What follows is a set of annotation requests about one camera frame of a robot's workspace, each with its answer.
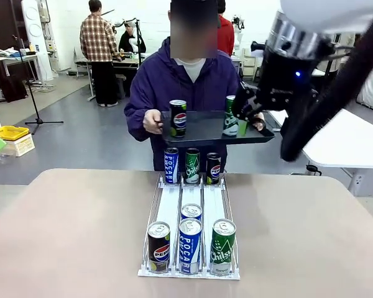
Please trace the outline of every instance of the pepsi logo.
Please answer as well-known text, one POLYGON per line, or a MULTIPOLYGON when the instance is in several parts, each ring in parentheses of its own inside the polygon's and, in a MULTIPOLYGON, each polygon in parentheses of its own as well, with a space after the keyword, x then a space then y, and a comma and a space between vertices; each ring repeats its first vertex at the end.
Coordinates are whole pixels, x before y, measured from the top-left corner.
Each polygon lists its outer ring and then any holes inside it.
POLYGON ((218 178, 219 177, 219 172, 221 170, 221 166, 215 166, 211 169, 211 175, 213 178, 218 178))
POLYGON ((170 253, 170 244, 165 245, 155 250, 154 258, 157 259, 159 262, 164 262, 168 260, 169 253, 170 253))
POLYGON ((187 126, 187 115, 185 113, 180 113, 174 117, 174 124, 180 129, 187 126))

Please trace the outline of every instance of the microphone stand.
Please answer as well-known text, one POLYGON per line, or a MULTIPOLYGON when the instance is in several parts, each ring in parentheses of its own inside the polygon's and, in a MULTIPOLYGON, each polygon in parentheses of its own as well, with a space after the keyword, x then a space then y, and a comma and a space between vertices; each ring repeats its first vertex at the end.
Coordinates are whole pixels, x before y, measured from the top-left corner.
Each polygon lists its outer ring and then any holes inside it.
POLYGON ((37 129, 39 129, 40 125, 42 125, 44 123, 57 123, 57 124, 59 124, 59 123, 63 123, 63 121, 43 121, 40 118, 39 111, 37 110, 37 106, 36 106, 35 97, 33 95, 32 88, 31 88, 30 83, 29 83, 29 72, 28 72, 28 69, 27 69, 27 67, 26 67, 26 65, 24 63, 24 59, 22 57, 20 41, 19 41, 19 39, 15 35, 13 35, 12 37, 15 40, 15 43, 16 43, 14 49, 19 52, 19 55, 21 57, 21 64, 24 67, 24 73, 26 75, 26 80, 28 82, 27 85, 29 87, 30 96, 32 97, 33 106, 35 107, 35 111, 36 111, 36 116, 37 116, 36 121, 35 122, 25 122, 26 125, 28 125, 28 124, 37 124, 37 126, 35 127, 35 129, 32 132, 32 135, 34 135, 36 133, 37 129))
POLYGON ((138 46, 139 66, 141 66, 141 63, 142 63, 141 46, 140 46, 141 34, 139 30, 139 20, 136 20, 136 27, 137 27, 137 46, 138 46))

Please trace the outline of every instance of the black pants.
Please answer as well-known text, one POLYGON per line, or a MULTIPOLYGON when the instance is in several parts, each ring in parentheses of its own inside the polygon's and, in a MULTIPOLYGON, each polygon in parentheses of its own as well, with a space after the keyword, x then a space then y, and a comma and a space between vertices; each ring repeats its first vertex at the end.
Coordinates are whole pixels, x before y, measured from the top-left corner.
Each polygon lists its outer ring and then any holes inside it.
POLYGON ((119 85, 117 84, 112 62, 92 62, 95 95, 97 104, 117 103, 119 85))

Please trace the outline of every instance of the plaid shirt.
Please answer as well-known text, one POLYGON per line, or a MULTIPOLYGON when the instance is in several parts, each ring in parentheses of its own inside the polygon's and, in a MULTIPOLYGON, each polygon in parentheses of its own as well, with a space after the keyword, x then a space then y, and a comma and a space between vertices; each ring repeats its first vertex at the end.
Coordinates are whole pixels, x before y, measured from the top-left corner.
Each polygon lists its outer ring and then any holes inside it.
POLYGON ((90 14, 80 28, 81 52, 91 62, 112 62, 116 55, 116 39, 111 24, 90 14))

